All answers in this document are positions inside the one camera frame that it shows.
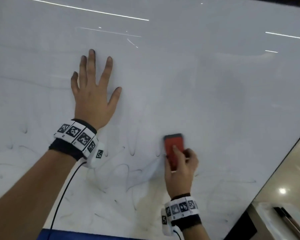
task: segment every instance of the hand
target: hand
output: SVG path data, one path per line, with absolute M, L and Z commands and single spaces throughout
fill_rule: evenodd
M 74 118 L 81 119 L 92 125 L 96 130 L 104 127 L 116 110 L 122 88 L 117 87 L 107 102 L 107 87 L 112 71 L 112 58 L 109 56 L 99 84 L 96 85 L 96 54 L 89 50 L 87 57 L 82 56 L 78 73 L 71 78 L 71 89 L 75 99 Z
M 171 198 L 190 193 L 193 176 L 199 163 L 197 155 L 191 149 L 185 151 L 190 156 L 187 162 L 184 153 L 180 152 L 175 145 L 173 146 L 173 152 L 178 158 L 176 172 L 171 172 L 170 164 L 166 158 L 164 174 L 167 191 Z

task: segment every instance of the blue edge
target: blue edge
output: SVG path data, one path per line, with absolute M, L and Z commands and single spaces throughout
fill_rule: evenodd
M 37 240 L 47 240 L 49 229 L 42 229 Z M 49 240 L 135 240 L 134 238 L 106 236 L 79 232 L 52 230 Z

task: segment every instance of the white board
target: white board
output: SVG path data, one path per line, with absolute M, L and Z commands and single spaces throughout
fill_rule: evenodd
M 0 196 L 73 117 L 70 77 L 93 48 L 97 77 L 114 59 L 109 95 L 123 91 L 100 131 L 107 161 L 80 169 L 54 227 L 164 239 L 161 140 L 183 133 L 200 160 L 192 194 L 203 224 L 223 238 L 300 136 L 300 38 L 265 33 L 300 37 L 300 9 L 251 0 L 42 1 L 0 0 Z

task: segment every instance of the red eraser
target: red eraser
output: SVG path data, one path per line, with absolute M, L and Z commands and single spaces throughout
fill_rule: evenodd
M 178 166 L 178 158 L 174 154 L 172 146 L 175 145 L 180 150 L 180 152 L 183 152 L 183 136 L 182 134 L 167 135 L 163 138 L 163 142 L 171 171 L 176 171 Z

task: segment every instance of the cable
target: cable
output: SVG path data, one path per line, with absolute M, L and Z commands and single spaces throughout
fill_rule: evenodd
M 68 188 L 68 186 L 69 186 L 71 180 L 73 179 L 73 177 L 74 177 L 74 175 L 76 174 L 76 172 L 78 171 L 78 169 L 79 169 L 82 165 L 84 165 L 84 164 L 86 164 L 86 163 L 87 163 L 86 161 L 83 162 L 83 163 L 81 163 L 80 166 L 79 166 L 79 167 L 75 170 L 75 172 L 72 174 L 72 177 L 70 178 L 70 180 L 69 180 L 69 182 L 68 182 L 68 184 L 67 184 L 67 186 L 66 186 L 66 188 L 65 188 L 65 190 L 64 190 L 64 192 L 63 192 L 63 194 L 62 194 L 62 196 L 61 196 L 61 199 L 60 199 L 60 201 L 59 201 L 59 204 L 58 204 L 58 206 L 56 207 L 56 212 L 54 213 L 54 216 L 53 216 L 53 220 L 52 220 L 52 223 L 51 223 L 51 227 L 50 227 L 50 230 L 49 230 L 49 234 L 48 234 L 47 240 L 50 239 L 51 230 L 52 230 L 52 227 L 53 227 L 54 220 L 56 219 L 56 215 L 57 215 L 59 206 L 60 206 L 60 204 L 61 204 L 61 201 L 62 201 L 62 199 L 63 199 L 63 197 L 64 197 L 64 195 L 65 195 L 65 193 L 66 193 L 66 191 L 67 191 L 67 188 Z
M 173 230 L 173 232 L 175 232 L 178 235 L 179 239 L 181 240 L 179 233 L 176 230 Z

